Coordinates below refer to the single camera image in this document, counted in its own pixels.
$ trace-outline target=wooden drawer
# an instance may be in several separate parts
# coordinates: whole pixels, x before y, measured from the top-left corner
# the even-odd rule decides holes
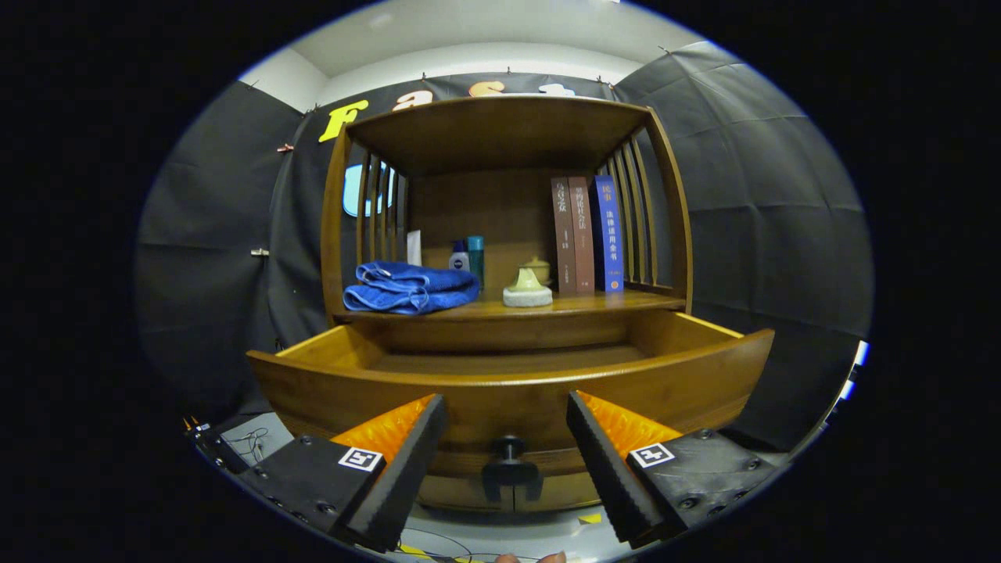
[[[552,323],[547,317],[508,328],[488,321],[461,327],[438,322],[433,325],[443,333],[437,334],[430,324],[355,323],[277,355],[249,352],[248,357],[262,391],[293,434],[329,438],[440,393],[448,429],[421,501],[531,511],[598,502],[566,424],[571,391],[591,393],[683,433],[720,428],[744,408],[774,337],[770,330],[740,335],[667,310]],[[545,336],[557,330],[587,338]],[[420,331],[433,352],[420,350]],[[497,336],[454,338],[462,331]],[[516,338],[504,339],[504,331],[516,331]],[[526,339],[526,334],[542,336]],[[563,346],[566,342],[587,344]],[[475,486],[489,461],[490,441],[506,434],[526,441],[523,459],[536,463],[547,478],[543,498],[535,503],[524,500],[524,491],[509,491],[505,502],[491,504]]]

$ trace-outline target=yellow letter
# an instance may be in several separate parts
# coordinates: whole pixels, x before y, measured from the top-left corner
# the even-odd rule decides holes
[[[396,98],[397,104],[396,107],[392,108],[392,110],[396,111],[397,109],[403,109],[404,107],[430,103],[433,97],[434,94],[432,94],[430,90],[417,90],[416,92],[403,94]]]
[[[368,100],[356,101],[345,106],[338,107],[330,112],[330,121],[326,124],[326,131],[319,137],[319,142],[330,140],[340,134],[340,126],[344,123],[354,121],[359,109],[368,107]]]
[[[469,86],[470,96],[495,96],[504,90],[504,82],[493,80],[492,82],[476,82]]]

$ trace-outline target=folded towel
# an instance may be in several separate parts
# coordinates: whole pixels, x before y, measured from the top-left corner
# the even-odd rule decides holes
[[[434,269],[405,262],[372,261],[355,270],[360,285],[344,290],[349,311],[423,315],[470,303],[479,280],[460,269]]]

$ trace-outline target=blue book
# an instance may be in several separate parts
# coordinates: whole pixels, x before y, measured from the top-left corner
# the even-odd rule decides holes
[[[619,195],[612,176],[595,176],[591,200],[594,212],[592,233],[595,238],[596,289],[606,293],[622,292],[625,285],[624,234],[619,221]]]

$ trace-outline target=book spine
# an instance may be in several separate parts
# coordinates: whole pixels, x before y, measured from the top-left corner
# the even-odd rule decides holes
[[[577,293],[574,218],[567,178],[553,178],[553,216],[557,225],[557,286],[564,295]]]
[[[567,178],[574,218],[574,258],[577,264],[577,293],[595,293],[595,244],[591,239],[591,196],[584,176]]]
[[[612,176],[595,176],[592,191],[595,207],[595,283],[607,293],[623,291],[622,227],[619,221],[619,196]]]

